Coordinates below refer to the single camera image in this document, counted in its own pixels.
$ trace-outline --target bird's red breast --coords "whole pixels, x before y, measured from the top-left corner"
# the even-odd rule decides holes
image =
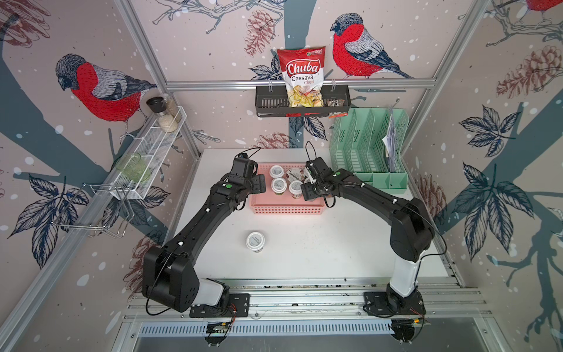
[[[559,5],[563,0],[526,0],[529,10],[547,11],[555,5]]]
[[[357,41],[364,31],[364,25],[352,24],[342,35],[334,34],[334,45],[332,57],[338,67],[347,75],[369,77],[375,72],[381,71],[381,67],[360,61],[350,55],[344,44]]]
[[[98,85],[98,76],[90,63],[81,65],[77,70],[78,90],[72,93],[95,116],[106,121],[126,121],[139,108],[141,92],[116,101],[96,98],[92,91]]]

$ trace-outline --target white snow dot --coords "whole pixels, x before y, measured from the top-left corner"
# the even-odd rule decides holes
[[[88,279],[90,279],[90,275],[86,274],[81,276],[78,281],[76,281],[76,285],[77,286],[86,286],[86,284],[88,283]]]

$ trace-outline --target snack bag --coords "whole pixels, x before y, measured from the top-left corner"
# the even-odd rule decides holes
[[[281,74],[292,108],[323,106],[320,89],[324,81],[324,50],[325,47],[278,50]]]

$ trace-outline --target yogurt cup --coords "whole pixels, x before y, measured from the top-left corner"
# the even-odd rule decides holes
[[[291,192],[291,196],[295,199],[301,198],[303,195],[303,191],[301,190],[301,185],[303,182],[295,180],[289,184],[289,191]]]
[[[255,253],[258,253],[264,248],[264,242],[264,235],[260,232],[251,232],[247,237],[247,247]]]
[[[282,195],[287,189],[287,182],[284,178],[278,177],[272,180],[272,191],[277,195]]]
[[[280,165],[274,165],[270,167],[270,176],[272,176],[273,179],[278,179],[280,177],[283,177],[283,174],[284,174],[284,170],[283,167],[281,167]]]

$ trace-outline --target bird's gray wing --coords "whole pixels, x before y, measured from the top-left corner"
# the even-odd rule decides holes
[[[93,65],[98,76],[98,84],[92,94],[103,100],[115,101],[125,97],[127,91],[127,77],[118,70],[106,70]]]
[[[365,28],[357,41],[347,42],[344,46],[353,57],[361,61],[370,61],[383,50],[383,44],[375,40]]]

